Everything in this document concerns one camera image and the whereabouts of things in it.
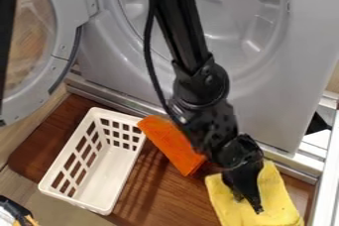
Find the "wooden floor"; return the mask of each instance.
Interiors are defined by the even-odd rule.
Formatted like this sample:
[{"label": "wooden floor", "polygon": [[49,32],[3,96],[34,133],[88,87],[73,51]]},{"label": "wooden floor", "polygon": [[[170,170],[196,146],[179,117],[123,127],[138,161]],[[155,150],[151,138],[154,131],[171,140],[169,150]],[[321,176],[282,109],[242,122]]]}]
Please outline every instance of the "wooden floor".
[{"label": "wooden floor", "polygon": [[[83,116],[95,102],[71,95],[14,152],[9,167],[39,182]],[[105,219],[117,225],[220,225],[210,205],[203,177],[183,177],[150,142],[147,143],[113,211]],[[307,220],[314,186],[282,176],[300,214]]]}]

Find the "white washing machine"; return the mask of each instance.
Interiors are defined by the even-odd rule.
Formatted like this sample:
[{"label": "white washing machine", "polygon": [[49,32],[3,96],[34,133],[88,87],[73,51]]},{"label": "white washing machine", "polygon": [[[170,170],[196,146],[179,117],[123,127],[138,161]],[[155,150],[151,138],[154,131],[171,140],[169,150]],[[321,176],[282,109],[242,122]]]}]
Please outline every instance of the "white washing machine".
[{"label": "white washing machine", "polygon": [[[38,16],[46,15],[47,10],[21,1]],[[75,56],[86,80],[160,105],[143,57],[147,0],[46,1],[52,12],[45,24],[47,47],[24,78],[8,87],[3,125],[44,104]],[[295,152],[338,58],[337,0],[196,2],[207,45],[230,74],[229,100],[240,131]],[[153,59],[170,97],[170,52],[158,26],[153,33]]]}]

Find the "washing machine drum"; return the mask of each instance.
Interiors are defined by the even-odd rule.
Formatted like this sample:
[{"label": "washing machine drum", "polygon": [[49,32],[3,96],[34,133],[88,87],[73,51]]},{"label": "washing machine drum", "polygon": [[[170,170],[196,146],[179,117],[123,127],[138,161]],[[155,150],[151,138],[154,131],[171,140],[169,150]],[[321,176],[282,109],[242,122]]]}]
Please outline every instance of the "washing machine drum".
[{"label": "washing machine drum", "polygon": [[[69,37],[74,40],[83,24],[78,54],[83,77],[160,105],[143,56],[148,0],[51,1],[56,20],[68,21],[56,23],[53,53],[69,49],[73,42],[63,38],[74,30]],[[230,75],[229,100],[242,132],[289,152],[297,149],[339,53],[336,1],[196,0],[208,48]],[[62,30],[69,33],[60,35]],[[170,97],[171,56],[157,25],[152,49]]]}]

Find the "black cable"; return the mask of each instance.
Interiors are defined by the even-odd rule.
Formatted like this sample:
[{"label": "black cable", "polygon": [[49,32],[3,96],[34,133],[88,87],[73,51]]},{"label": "black cable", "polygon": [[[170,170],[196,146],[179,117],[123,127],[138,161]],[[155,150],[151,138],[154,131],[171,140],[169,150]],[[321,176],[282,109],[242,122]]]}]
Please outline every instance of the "black cable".
[{"label": "black cable", "polygon": [[169,116],[174,120],[174,122],[178,123],[176,117],[173,115],[169,106],[166,103],[162,88],[157,78],[155,67],[152,61],[151,38],[152,38],[152,28],[153,28],[153,24],[154,24],[154,20],[156,16],[156,8],[157,8],[156,1],[150,0],[149,14],[147,16],[147,21],[146,21],[146,26],[145,26],[145,31],[144,31],[144,55],[145,55],[146,67],[148,69],[153,87],[155,88],[155,91],[157,92],[157,95],[159,97],[159,100],[162,103],[163,108],[169,114]]}]

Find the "screw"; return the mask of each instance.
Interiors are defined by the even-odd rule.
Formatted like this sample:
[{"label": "screw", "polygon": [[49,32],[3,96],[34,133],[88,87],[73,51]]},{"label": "screw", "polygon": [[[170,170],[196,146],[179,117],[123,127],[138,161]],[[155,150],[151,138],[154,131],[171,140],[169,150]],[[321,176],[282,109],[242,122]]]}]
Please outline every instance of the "screw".
[{"label": "screw", "polygon": [[205,79],[205,84],[206,85],[210,85],[213,82],[213,76],[212,75],[208,75],[207,78]]},{"label": "screw", "polygon": [[204,66],[203,68],[202,68],[202,71],[201,71],[201,74],[202,75],[208,75],[209,73],[210,73],[210,67],[209,67],[209,65],[207,65],[207,66]]}]

